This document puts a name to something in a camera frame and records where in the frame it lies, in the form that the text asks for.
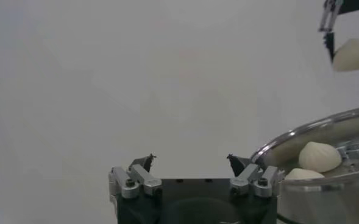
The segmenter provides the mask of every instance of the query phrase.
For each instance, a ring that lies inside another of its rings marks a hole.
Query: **white wall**
[[[359,107],[322,3],[0,0],[0,223],[114,223],[114,165],[229,177],[228,153]],[[336,31],[359,37],[359,13]]]

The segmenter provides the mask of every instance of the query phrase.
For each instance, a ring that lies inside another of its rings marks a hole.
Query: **screw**
[[[239,195],[239,190],[235,187],[231,188],[230,193],[232,195]]]
[[[262,178],[260,178],[260,179],[258,180],[258,184],[259,184],[260,186],[265,187],[265,186],[268,185],[268,181],[267,181],[266,178],[262,177]]]
[[[133,186],[135,185],[135,182],[134,182],[134,180],[132,180],[132,179],[127,179],[127,180],[125,181],[125,185],[126,185],[127,187],[133,187]]]

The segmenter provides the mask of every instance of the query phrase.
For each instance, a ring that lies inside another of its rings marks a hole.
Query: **steamed bun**
[[[285,180],[304,180],[304,179],[315,179],[315,178],[323,178],[323,177],[324,176],[321,173],[317,173],[312,170],[295,168],[285,177]]]
[[[316,172],[332,170],[342,163],[342,157],[331,145],[309,142],[300,152],[299,164],[302,168]]]

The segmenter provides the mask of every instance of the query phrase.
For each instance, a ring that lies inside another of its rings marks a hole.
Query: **stainless steel pot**
[[[359,109],[291,130],[256,151],[252,161],[289,172],[299,167],[299,153],[310,141],[335,147],[359,142]],[[288,223],[359,223],[359,163],[354,163],[344,162],[325,178],[282,181],[279,215]]]

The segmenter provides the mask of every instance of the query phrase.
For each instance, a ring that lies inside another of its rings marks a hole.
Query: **metal bracket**
[[[267,167],[262,177],[254,183],[254,194],[263,198],[271,197],[278,179],[278,172],[278,168],[275,166]]]
[[[108,175],[110,200],[112,195],[121,194],[123,198],[135,198],[139,193],[139,184],[130,179],[122,167],[113,167]]]
[[[324,12],[320,22],[320,32],[332,32],[336,17],[339,15],[343,0],[327,0],[325,2]]]
[[[258,176],[259,167],[255,164],[249,164],[237,177],[231,178],[230,190],[236,195],[244,195],[248,193],[249,186]]]
[[[129,175],[140,182],[144,186],[144,192],[150,196],[154,196],[158,190],[162,189],[162,180],[153,177],[141,165],[136,164],[130,167]]]

